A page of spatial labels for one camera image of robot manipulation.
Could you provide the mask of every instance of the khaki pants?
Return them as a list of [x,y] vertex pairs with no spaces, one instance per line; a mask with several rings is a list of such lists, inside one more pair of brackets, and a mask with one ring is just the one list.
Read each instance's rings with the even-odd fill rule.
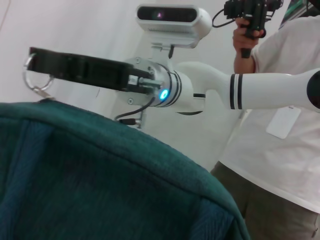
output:
[[320,240],[318,213],[254,185],[220,162],[211,174],[233,196],[252,240]]

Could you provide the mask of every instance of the blue led light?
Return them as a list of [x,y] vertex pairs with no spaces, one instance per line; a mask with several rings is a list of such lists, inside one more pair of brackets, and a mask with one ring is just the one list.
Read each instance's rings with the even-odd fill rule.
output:
[[169,95],[169,91],[167,89],[163,90],[161,93],[160,93],[160,100],[165,100]]

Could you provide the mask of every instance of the keyring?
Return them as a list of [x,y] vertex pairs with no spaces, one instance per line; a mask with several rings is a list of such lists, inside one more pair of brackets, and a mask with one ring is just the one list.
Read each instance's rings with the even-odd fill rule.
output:
[[35,92],[36,94],[40,95],[43,98],[51,98],[53,99],[52,96],[50,96],[48,93],[46,93],[45,91],[51,87],[53,81],[55,80],[55,77],[50,75],[49,76],[49,80],[48,82],[43,86],[43,87],[38,87],[38,86],[34,86],[32,84],[32,82],[30,81],[30,79],[28,78],[28,67],[29,64],[31,63],[32,59],[34,58],[36,54],[32,53],[29,58],[27,59],[27,61],[25,62],[25,64],[23,65],[23,72],[22,72],[22,77],[23,77],[23,81],[25,83],[25,85],[32,90],[33,92]]

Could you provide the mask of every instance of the cable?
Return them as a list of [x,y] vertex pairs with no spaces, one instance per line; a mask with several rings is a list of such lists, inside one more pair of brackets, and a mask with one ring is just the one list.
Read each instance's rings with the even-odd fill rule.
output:
[[218,29],[218,28],[224,27],[224,26],[226,26],[226,25],[228,25],[228,24],[231,24],[231,23],[233,23],[233,22],[235,21],[235,19],[233,19],[233,20],[228,21],[228,22],[226,22],[226,23],[224,23],[224,24],[221,24],[221,25],[216,26],[216,25],[214,24],[215,19],[216,19],[216,18],[219,16],[219,14],[222,13],[223,11],[224,11],[224,9],[220,10],[220,11],[213,17],[213,19],[212,19],[212,27]]
[[126,117],[126,116],[130,116],[130,115],[133,115],[133,114],[138,114],[138,113],[142,112],[143,110],[147,109],[148,107],[150,107],[151,104],[152,104],[155,100],[156,100],[156,97],[153,96],[153,97],[151,98],[151,100],[150,100],[146,105],[144,105],[143,107],[141,107],[141,108],[139,108],[139,109],[137,109],[137,110],[135,110],[135,111],[130,111],[130,112],[127,112],[127,113],[124,113],[124,114],[120,114],[120,115],[116,116],[116,117],[114,118],[114,120],[117,121],[117,120],[120,119],[120,118],[123,118],[123,117]]

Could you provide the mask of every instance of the white background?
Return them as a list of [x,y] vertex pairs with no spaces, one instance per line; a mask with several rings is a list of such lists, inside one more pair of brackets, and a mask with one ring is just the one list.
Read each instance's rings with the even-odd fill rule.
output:
[[[22,80],[22,66],[29,47],[89,55],[123,61],[133,56],[149,57],[150,43],[135,22],[140,3],[156,0],[0,0],[0,102],[38,101]],[[194,4],[213,17],[225,0],[158,0],[161,4]],[[277,31],[289,0],[266,24],[267,37]],[[220,16],[215,24],[225,22]],[[233,72],[232,46],[235,24],[212,29],[195,49],[176,49],[173,60],[200,61],[222,72]],[[48,76],[29,74],[41,85]],[[115,92],[55,80],[49,92],[59,101],[106,117],[131,108]],[[226,110],[215,92],[207,95],[212,104],[204,113],[181,116],[170,109],[150,108],[145,132],[178,149],[211,170],[238,121],[239,112]]]

